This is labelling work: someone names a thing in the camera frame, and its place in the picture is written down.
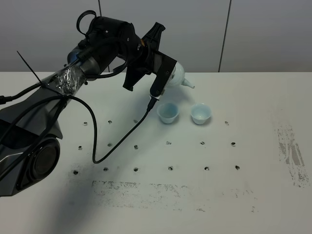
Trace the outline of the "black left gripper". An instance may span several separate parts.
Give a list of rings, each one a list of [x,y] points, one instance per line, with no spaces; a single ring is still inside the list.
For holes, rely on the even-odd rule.
[[[123,88],[133,91],[133,87],[145,75],[157,74],[161,59],[156,54],[159,50],[161,34],[165,26],[156,22],[153,27],[139,40],[122,36],[121,39],[127,43],[130,51],[129,63],[127,66]]]

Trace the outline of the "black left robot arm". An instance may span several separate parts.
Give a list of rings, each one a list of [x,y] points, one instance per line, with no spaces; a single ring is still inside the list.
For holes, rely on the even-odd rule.
[[[95,16],[64,68],[14,96],[1,96],[1,196],[13,196],[55,169],[63,137],[58,117],[88,82],[125,72],[123,87],[132,91],[145,75],[155,74],[147,106],[152,110],[176,64],[159,51],[164,30],[155,23],[139,37],[131,23]]]

